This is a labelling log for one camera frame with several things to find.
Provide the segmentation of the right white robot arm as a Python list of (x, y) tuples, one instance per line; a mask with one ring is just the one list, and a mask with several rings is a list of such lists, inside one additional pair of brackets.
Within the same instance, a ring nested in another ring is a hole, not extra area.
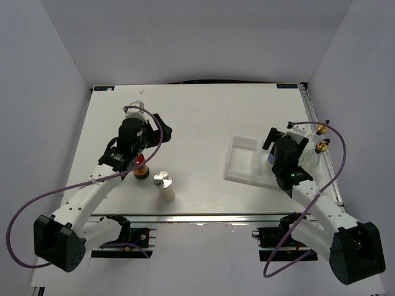
[(383, 273), (386, 263), (379, 229), (347, 214), (325, 195), (336, 178), (319, 188), (313, 176), (300, 166), (299, 158), (309, 142), (303, 126), (303, 122), (289, 122), (286, 133), (271, 128), (262, 146), (273, 155), (272, 172), (278, 187), (304, 207), (303, 212), (280, 220), (279, 241), (266, 262), (270, 263), (281, 247), (296, 242), (308, 251), (272, 273), (264, 270), (264, 277), (270, 278), (313, 253), (329, 263), (344, 285)]

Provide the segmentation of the blue label silver cap shaker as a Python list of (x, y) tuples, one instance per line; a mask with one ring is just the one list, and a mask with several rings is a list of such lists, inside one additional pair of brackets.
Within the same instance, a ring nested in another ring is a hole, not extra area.
[(268, 165), (269, 165), (269, 166), (273, 166), (274, 160), (275, 160), (274, 155), (273, 155), (272, 153), (269, 153), (269, 154), (268, 154), (268, 157), (267, 157), (267, 163), (268, 163)]

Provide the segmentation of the glass bottle with dark sauce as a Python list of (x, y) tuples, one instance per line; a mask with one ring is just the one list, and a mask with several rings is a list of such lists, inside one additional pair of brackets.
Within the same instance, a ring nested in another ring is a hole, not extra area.
[(306, 152), (300, 161), (300, 166), (306, 171), (308, 174), (313, 173), (320, 163), (321, 155), (326, 152), (330, 145), (330, 139), (323, 139), (316, 143), (313, 149)]

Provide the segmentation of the white silver cap shaker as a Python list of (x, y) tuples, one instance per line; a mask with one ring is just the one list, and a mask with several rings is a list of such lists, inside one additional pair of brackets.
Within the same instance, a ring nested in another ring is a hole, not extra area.
[(153, 183), (160, 199), (168, 202), (175, 199), (175, 186), (170, 172), (164, 170), (157, 172), (153, 177)]

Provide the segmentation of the clear glass bottle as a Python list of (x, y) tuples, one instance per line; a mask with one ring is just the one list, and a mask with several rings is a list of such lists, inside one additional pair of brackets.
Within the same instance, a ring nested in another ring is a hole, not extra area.
[(309, 140), (308, 144), (315, 146), (318, 142), (322, 140), (322, 136), (328, 131), (327, 125), (330, 121), (325, 120), (325, 125), (318, 125), (315, 127), (310, 134), (306, 136)]

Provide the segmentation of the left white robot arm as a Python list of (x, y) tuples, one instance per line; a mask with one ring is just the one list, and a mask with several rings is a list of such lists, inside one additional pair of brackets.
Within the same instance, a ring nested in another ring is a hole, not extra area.
[(153, 114), (158, 129), (142, 117), (128, 117), (110, 140), (87, 185), (50, 216), (40, 215), (33, 225), (35, 254), (65, 272), (73, 271), (85, 253), (106, 244), (130, 242), (130, 222), (110, 214), (94, 225), (87, 221), (107, 195), (135, 169), (144, 149), (158, 147), (171, 138), (172, 129)]

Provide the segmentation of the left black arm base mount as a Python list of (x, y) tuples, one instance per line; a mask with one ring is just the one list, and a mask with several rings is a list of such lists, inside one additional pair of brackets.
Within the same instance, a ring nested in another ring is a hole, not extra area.
[(134, 227), (123, 216), (109, 215), (122, 227), (116, 240), (91, 252), (92, 258), (149, 259), (156, 244), (157, 229)]

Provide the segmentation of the red lid sauce jar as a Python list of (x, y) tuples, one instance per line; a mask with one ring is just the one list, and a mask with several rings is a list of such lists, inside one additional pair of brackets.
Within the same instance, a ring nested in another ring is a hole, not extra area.
[(142, 180), (142, 179), (146, 179), (149, 176), (150, 173), (149, 167), (146, 164), (142, 165), (144, 161), (145, 161), (144, 155), (140, 154), (136, 161), (136, 166), (138, 168), (133, 171), (133, 175), (136, 179)]

